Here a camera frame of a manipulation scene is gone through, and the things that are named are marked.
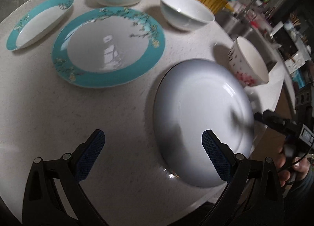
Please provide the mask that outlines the right hand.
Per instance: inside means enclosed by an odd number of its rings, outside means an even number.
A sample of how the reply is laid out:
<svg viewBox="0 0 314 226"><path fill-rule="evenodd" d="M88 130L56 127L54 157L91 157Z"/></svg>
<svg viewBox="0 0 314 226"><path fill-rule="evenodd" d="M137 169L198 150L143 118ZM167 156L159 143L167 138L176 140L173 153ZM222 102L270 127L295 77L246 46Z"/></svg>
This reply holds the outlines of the right hand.
<svg viewBox="0 0 314 226"><path fill-rule="evenodd" d="M296 162L295 165L293 165L289 169L284 170L283 166L286 162L286 156L282 152L282 150L283 147L282 146L279 147L278 149L279 154L275 158L274 162L278 172L280 185L283 187L285 186L286 182L291 178L291 173L295 174L296 181L303 180L310 170L310 162L307 160L307 158L303 158L301 160L300 157L296 157L293 159L293 162Z"/></svg>

